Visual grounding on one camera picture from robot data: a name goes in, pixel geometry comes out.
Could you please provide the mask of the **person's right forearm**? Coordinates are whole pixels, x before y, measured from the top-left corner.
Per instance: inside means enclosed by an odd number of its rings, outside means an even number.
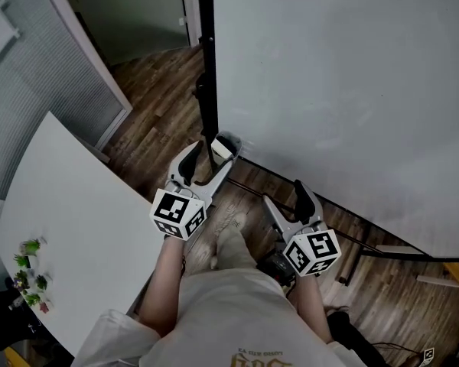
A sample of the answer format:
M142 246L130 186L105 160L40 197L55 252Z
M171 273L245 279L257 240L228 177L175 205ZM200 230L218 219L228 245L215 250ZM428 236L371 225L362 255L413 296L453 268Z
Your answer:
M298 315L326 344L334 341L315 276L298 277L295 285Z

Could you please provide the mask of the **black bag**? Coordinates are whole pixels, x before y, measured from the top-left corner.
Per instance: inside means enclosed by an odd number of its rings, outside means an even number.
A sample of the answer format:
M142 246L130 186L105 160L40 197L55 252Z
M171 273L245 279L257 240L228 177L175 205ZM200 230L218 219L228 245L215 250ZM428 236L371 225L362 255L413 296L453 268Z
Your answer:
M327 322L333 340L354 351L367 367L392 367L379 351L350 322L347 306L332 308L327 312Z

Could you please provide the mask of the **white table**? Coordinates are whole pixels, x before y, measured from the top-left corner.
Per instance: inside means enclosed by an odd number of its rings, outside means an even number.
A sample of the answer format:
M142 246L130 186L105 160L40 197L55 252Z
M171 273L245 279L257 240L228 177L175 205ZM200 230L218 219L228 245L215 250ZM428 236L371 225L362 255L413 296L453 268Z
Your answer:
M0 217L0 258L9 274L23 241L44 239L48 313L38 319L77 354L101 313L126 312L149 279L163 238L150 203L91 154L53 115L35 132Z

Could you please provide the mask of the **person's light shoe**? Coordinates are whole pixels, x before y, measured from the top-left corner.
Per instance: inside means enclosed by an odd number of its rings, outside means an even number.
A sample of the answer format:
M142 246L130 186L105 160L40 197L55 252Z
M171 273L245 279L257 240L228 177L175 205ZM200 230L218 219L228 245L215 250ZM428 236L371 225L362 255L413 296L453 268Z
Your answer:
M243 229L245 228L246 223L246 213L235 213L216 230L216 240L218 242L222 242L223 240L230 239L232 237L242 237Z

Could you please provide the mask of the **person's white shirt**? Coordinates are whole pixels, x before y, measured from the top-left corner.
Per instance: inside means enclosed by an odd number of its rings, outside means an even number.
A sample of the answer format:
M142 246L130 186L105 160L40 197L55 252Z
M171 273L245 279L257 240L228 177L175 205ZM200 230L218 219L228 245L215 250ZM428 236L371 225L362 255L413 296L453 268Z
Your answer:
M159 336L116 310L103 313L71 367L366 367L326 344L278 283L253 269L182 280L175 328Z

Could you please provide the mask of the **black chair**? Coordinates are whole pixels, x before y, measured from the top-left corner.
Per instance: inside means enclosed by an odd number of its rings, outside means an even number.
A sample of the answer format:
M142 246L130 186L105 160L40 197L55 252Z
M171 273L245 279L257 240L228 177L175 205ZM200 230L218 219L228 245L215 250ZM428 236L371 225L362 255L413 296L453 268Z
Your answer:
M64 351L16 289L0 291L0 351L26 339L45 340L44 352Z

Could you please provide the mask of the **large white whiteboard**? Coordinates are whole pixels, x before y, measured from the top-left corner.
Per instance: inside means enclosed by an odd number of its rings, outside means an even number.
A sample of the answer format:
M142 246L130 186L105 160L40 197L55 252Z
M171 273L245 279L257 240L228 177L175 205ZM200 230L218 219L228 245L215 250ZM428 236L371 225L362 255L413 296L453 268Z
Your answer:
M200 105L200 114L203 123L202 134L205 137L210 167L212 171L215 171L218 164L214 160L211 143L219 132L219 125L216 96L216 54L213 2L214 0L198 0L201 26L201 36L199 37L199 41L203 50L204 72L196 81L194 95L198 99ZM371 229L375 225L366 219L363 219L362 222L364 224L364 231L363 238L361 240L354 239L341 231L337 233L339 236L359 246L348 275L345 278L341 277L338 279L338 281L345 286L350 285L360 259L363 256L398 259L402 261L441 262L445 266L453 264L459 267L459 258L433 258L419 249L416 249L415 253L382 252L367 244Z

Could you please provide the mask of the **yellow wooden board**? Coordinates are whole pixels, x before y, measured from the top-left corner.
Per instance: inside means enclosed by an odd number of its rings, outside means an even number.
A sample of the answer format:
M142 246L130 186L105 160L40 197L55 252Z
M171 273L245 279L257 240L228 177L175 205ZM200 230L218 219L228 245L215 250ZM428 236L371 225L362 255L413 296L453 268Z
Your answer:
M28 361L28 351L24 347L9 346L3 351L6 367L31 367Z

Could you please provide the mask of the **person's left forearm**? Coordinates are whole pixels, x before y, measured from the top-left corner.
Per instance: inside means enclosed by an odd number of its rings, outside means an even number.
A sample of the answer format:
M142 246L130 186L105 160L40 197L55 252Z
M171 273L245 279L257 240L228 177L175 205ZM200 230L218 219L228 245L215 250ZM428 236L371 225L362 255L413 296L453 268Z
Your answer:
M184 240L167 237L138 311L138 321L160 337L175 327L184 258Z

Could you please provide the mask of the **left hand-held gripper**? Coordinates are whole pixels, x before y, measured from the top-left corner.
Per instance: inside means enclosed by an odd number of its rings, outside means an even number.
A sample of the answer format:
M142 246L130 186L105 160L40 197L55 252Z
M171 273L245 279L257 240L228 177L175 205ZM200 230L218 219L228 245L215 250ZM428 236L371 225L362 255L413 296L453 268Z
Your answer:
M164 235L183 240L196 235L207 220L213 196L233 168L235 158L229 158L208 180L191 184L202 148L203 141L196 141L182 150L170 163L165 185L156 191L150 219Z

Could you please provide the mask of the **clear plastic cup holder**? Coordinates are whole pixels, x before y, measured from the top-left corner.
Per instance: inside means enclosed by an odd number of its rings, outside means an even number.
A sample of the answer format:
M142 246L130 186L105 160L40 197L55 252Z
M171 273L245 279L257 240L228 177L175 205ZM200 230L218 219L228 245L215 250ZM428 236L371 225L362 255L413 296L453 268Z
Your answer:
M231 150L233 153L233 156L230 158L236 158L239 156L241 147L242 147L242 142L241 139L238 136L235 136L231 132L219 132L215 138L218 138L219 141L225 144L225 146Z

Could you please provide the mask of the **group of small potted plants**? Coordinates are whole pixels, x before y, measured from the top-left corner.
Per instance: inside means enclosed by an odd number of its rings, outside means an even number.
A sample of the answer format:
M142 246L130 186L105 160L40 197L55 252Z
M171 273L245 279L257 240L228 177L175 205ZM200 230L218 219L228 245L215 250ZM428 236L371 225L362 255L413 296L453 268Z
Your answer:
M13 277L14 287L29 307L36 307L42 314L48 314L54 306L47 293L53 279L40 266L39 253L46 245L47 240L43 236L25 240L20 243L19 252L14 256L18 266Z

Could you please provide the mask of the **frosted glass door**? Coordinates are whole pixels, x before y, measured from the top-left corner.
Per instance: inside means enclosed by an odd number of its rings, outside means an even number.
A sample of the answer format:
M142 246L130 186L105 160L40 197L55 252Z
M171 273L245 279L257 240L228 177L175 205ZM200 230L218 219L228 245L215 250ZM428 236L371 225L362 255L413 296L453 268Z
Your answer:
M110 66L189 45L183 0L68 0Z

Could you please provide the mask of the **white whiteboard eraser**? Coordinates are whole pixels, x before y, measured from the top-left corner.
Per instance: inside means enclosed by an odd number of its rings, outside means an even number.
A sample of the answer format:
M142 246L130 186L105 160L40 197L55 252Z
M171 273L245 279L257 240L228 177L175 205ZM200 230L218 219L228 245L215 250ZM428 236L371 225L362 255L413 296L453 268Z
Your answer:
M212 141L211 150L216 158L221 158L224 161L226 159L230 159L233 156L231 150L228 149L224 143L219 141L218 138L214 138L214 140Z

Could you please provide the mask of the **black waist device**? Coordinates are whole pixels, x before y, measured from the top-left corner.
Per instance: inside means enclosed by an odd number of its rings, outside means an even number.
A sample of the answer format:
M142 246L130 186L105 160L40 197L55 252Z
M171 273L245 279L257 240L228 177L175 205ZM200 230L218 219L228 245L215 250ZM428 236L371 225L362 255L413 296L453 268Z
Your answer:
M281 286L291 286L295 279L295 270L286 257L276 250L271 250L257 261L257 268L276 280Z

